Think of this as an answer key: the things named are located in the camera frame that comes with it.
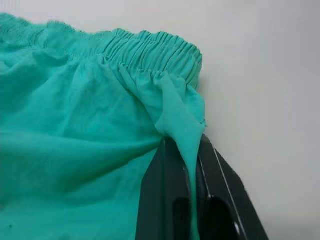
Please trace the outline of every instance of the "white wall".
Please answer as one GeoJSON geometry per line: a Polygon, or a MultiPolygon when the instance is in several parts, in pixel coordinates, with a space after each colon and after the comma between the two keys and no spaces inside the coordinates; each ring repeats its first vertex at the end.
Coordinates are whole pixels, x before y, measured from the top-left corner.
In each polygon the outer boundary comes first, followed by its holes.
{"type": "Polygon", "coordinates": [[[271,240],[320,236],[319,0],[1,0],[33,22],[167,31],[203,54],[207,135],[271,240]]]}

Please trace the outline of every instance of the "elastic waistband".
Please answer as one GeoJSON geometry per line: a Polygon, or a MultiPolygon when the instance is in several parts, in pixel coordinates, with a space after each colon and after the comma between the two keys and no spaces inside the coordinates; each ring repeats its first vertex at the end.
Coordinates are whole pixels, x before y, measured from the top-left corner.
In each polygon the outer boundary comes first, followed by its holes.
{"type": "Polygon", "coordinates": [[[184,78],[193,87],[198,85],[202,67],[199,49],[166,32],[133,34],[115,29],[86,33],[65,23],[33,24],[6,13],[0,14],[0,31],[0,39],[5,42],[52,49],[74,57],[103,55],[128,68],[168,72],[184,78]]]}

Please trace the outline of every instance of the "teal shorts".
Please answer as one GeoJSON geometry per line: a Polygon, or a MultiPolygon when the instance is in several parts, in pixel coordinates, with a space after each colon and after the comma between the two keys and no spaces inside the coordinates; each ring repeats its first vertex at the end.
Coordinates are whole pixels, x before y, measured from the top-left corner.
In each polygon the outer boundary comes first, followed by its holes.
{"type": "Polygon", "coordinates": [[[189,171],[205,104],[202,55],[166,32],[76,31],[0,14],[0,238],[133,240],[163,136],[189,171]]]}

